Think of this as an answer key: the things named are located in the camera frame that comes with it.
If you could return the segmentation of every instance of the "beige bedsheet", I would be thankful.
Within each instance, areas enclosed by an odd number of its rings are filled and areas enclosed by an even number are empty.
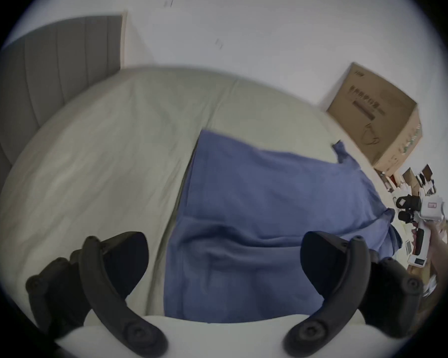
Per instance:
[[[103,240],[131,230],[146,235],[150,261],[126,302],[139,315],[163,314],[166,237],[202,128],[333,163],[331,144],[342,139],[384,204],[393,206],[353,142],[312,106],[235,76],[121,70],[52,117],[6,180],[0,197],[0,282],[27,316],[33,319],[28,277],[59,256],[68,258],[86,236]],[[394,224],[406,240],[398,220]]]

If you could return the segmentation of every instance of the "blue blanket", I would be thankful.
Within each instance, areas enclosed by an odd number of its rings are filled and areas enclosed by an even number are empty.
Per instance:
[[[165,315],[232,323],[314,313],[323,298],[299,260],[311,230],[361,235],[392,256],[401,247],[394,211],[343,143],[334,150],[336,164],[203,130],[168,243]]]

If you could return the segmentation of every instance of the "white wall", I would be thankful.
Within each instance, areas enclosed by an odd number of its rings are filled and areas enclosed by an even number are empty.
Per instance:
[[[235,73],[326,108],[352,61],[415,99],[448,216],[448,56],[411,0],[36,0],[8,42],[60,19],[127,9],[158,64]]]

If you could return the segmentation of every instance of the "brown item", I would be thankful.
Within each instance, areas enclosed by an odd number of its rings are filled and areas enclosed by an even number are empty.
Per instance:
[[[400,187],[400,184],[402,184],[402,183],[406,183],[405,179],[403,178],[403,175],[400,174],[398,171],[395,171],[393,173],[393,175],[391,176],[391,178],[393,178],[395,185],[397,187]]]
[[[422,137],[417,103],[356,63],[328,109],[373,167],[392,175]]]
[[[431,168],[429,165],[426,165],[425,168],[421,171],[423,176],[425,177],[425,180],[427,182],[431,181],[431,177],[433,176],[433,171],[431,171]]]
[[[408,169],[403,173],[403,179],[405,179],[407,185],[411,187],[411,194],[419,196],[419,191],[421,187],[420,182],[418,182],[417,177],[415,176],[415,174],[411,169]]]

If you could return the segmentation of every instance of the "headboard panel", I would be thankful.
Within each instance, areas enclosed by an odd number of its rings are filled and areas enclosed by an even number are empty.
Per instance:
[[[120,69],[122,15],[38,28],[0,51],[0,192],[11,166],[64,104]]]

